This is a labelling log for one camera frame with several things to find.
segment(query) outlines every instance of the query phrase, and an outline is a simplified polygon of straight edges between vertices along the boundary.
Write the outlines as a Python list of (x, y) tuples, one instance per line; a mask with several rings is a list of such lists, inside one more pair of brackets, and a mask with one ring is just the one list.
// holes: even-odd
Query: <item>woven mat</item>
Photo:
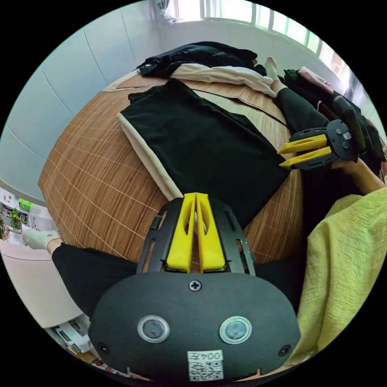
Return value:
[[(241, 102), (252, 106), (253, 108), (265, 112), (269, 116), (286, 125), (286, 120), (282, 112), (276, 105), (273, 104), (272, 99), (263, 93), (256, 92), (246, 85), (184, 81), (182, 79), (180, 79), (180, 81), (186, 84), (192, 90), (200, 90), (202, 92), (240, 100)], [(119, 90), (131, 87), (161, 86), (166, 82), (168, 82), (168, 79), (166, 78), (143, 77), (141, 74), (137, 74), (134, 77), (131, 77), (117, 85), (116, 89)]]
[[(138, 262), (145, 235), (166, 199), (116, 116), (128, 105), (129, 93), (147, 89), (98, 93), (50, 152), (38, 185), (66, 243)], [(277, 149), (289, 137), (285, 126), (261, 111), (222, 96), (197, 94), (246, 114)], [(287, 258), (299, 247), (301, 230), (301, 176), (293, 171), (245, 232), (256, 262), (262, 263)], [(196, 245), (193, 255), (195, 272)]]

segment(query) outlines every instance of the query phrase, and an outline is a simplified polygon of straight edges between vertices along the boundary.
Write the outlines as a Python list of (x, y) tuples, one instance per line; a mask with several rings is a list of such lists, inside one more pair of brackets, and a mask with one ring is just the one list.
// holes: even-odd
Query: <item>pink cloth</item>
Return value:
[(307, 69), (305, 66), (301, 67), (298, 73), (310, 83), (320, 87), (321, 89), (333, 94), (333, 89), (328, 81), (315, 74), (313, 71)]

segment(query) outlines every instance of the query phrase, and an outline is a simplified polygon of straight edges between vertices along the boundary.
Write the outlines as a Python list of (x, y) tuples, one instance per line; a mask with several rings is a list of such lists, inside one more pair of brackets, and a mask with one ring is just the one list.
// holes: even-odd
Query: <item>white sock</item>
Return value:
[(47, 245), (53, 239), (61, 238), (58, 231), (38, 231), (35, 229), (29, 229), (23, 232), (23, 239), (27, 245), (34, 250), (47, 250)]
[(271, 78), (273, 81), (279, 81), (277, 74), (277, 63), (275, 62), (273, 57), (267, 57), (264, 67), (269, 78)]

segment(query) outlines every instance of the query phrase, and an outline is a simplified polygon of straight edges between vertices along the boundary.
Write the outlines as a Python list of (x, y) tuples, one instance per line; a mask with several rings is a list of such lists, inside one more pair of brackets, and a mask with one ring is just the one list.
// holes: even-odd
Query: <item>yellow-green blanket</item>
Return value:
[(324, 349), (368, 297), (387, 253), (387, 188), (338, 200), (308, 238), (298, 310), (301, 339), (287, 361)]

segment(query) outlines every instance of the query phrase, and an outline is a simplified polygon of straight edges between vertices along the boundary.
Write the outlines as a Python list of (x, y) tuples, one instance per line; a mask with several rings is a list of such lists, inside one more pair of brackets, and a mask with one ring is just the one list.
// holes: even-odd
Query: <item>human leg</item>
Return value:
[(271, 89), (277, 95), (273, 102), (284, 115), (292, 134), (305, 129), (328, 126), (329, 120), (323, 114), (307, 100), (281, 83), (277, 74), (277, 64), (271, 56), (266, 60), (265, 69), (267, 76), (273, 79)]

